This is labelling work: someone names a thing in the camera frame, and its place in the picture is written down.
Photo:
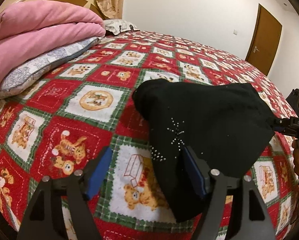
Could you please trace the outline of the grey patterned pillow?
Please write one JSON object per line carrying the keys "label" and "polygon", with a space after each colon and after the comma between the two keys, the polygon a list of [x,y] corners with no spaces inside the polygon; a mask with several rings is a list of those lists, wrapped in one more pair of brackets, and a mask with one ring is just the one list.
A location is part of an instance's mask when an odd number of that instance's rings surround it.
{"label": "grey patterned pillow", "polygon": [[0,83],[0,99],[20,94],[45,73],[82,55],[89,48],[98,44],[100,40],[100,37],[86,38],[53,49],[14,68]]}

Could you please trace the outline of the black pants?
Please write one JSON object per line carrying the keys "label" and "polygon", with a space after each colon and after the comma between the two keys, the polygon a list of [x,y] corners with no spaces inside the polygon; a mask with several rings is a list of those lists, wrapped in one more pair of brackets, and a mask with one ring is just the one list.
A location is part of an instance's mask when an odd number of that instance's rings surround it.
{"label": "black pants", "polygon": [[156,79],[132,95],[149,124],[152,164],[177,222],[203,211],[185,148],[229,177],[250,170],[274,136],[274,113],[249,83],[207,86]]}

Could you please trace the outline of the brown wooden door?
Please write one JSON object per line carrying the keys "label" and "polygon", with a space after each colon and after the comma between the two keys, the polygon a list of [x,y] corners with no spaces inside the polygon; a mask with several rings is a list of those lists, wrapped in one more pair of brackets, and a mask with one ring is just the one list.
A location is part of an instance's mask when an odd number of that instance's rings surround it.
{"label": "brown wooden door", "polygon": [[245,60],[265,76],[269,74],[275,59],[281,33],[282,24],[259,4],[255,29]]}

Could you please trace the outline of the red patchwork bear bedspread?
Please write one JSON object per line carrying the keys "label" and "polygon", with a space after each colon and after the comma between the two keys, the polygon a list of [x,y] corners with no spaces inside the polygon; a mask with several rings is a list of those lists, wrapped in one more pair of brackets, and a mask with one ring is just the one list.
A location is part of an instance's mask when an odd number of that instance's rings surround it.
{"label": "red patchwork bear bedspread", "polygon": [[204,85],[251,83],[279,117],[294,111],[248,62],[180,37],[146,31],[107,36],[0,100],[0,229],[15,238],[43,176],[83,168],[104,146],[114,156],[104,187],[89,202],[103,239],[190,239],[198,220],[177,223],[154,183],[149,127],[132,91],[152,79]]}

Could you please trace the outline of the white patterned far pillow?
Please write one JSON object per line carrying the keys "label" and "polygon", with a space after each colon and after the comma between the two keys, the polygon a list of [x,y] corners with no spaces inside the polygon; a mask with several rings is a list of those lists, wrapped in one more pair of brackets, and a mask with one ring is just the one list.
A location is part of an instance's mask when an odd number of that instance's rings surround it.
{"label": "white patterned far pillow", "polygon": [[135,24],[121,19],[104,20],[104,24],[105,30],[113,35],[119,35],[120,33],[124,33],[126,31],[140,30]]}

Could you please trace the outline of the pink folded blanket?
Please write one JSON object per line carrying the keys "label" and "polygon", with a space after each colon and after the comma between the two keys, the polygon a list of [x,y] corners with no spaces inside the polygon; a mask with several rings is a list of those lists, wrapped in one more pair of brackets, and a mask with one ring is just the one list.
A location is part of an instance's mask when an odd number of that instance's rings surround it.
{"label": "pink folded blanket", "polygon": [[78,5],[49,0],[14,3],[0,13],[0,83],[29,59],[105,33],[103,19]]}

